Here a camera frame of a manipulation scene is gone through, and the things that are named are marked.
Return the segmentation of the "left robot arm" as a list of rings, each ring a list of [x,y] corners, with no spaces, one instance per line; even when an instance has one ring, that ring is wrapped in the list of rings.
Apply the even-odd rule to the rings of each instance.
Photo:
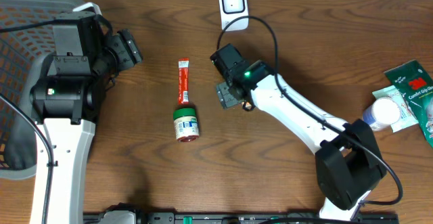
[[[127,29],[112,32],[99,13],[63,13],[52,20],[55,52],[30,89],[38,130],[31,223],[82,223],[91,142],[106,92],[143,61]]]

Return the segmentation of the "red box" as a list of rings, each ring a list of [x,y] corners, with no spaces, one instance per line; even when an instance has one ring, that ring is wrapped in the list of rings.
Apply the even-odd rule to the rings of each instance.
[[[188,89],[188,78],[189,78],[189,58],[181,58],[178,61],[179,69],[179,95],[178,104],[189,103],[189,89]]]

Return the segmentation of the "white cotton swab tub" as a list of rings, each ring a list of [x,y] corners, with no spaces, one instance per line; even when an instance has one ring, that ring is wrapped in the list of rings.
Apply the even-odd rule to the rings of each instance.
[[[370,107],[364,110],[362,120],[373,131],[381,131],[396,123],[401,117],[398,104],[389,97],[376,99]]]

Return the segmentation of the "orange Kleenex tissue pack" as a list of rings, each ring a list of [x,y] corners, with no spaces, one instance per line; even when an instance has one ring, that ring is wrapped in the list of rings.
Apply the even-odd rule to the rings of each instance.
[[[253,104],[249,103],[249,102],[244,102],[242,108],[245,111],[249,112],[249,111],[252,111],[253,109],[255,109],[255,106]]]

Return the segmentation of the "green 3M gloves package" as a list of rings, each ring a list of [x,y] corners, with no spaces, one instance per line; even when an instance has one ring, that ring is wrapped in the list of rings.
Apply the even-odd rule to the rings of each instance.
[[[426,141],[432,146],[432,78],[417,60],[384,72],[403,96]]]

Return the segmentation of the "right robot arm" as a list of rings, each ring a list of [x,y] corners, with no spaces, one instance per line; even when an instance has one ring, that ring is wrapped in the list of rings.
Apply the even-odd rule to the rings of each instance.
[[[362,201],[386,175],[371,127],[317,107],[261,60],[212,63],[228,94],[276,118],[314,154],[318,186],[325,195],[319,218],[353,221]]]

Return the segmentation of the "mint green wipes pack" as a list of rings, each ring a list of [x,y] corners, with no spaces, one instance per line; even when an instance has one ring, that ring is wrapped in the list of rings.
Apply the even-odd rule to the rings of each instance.
[[[408,127],[411,127],[419,123],[416,117],[413,115],[410,108],[408,107],[407,102],[405,101],[401,93],[394,85],[391,85],[389,87],[377,91],[373,91],[372,94],[376,99],[382,97],[389,97],[396,104],[398,104],[398,107],[401,111],[401,117],[396,123],[391,125],[393,133],[396,133],[400,130],[406,129]]]

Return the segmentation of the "green lid jar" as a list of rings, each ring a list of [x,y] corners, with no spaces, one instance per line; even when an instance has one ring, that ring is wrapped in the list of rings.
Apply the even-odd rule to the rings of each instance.
[[[194,108],[181,108],[173,113],[175,136],[178,142],[194,141],[199,138],[199,123]]]

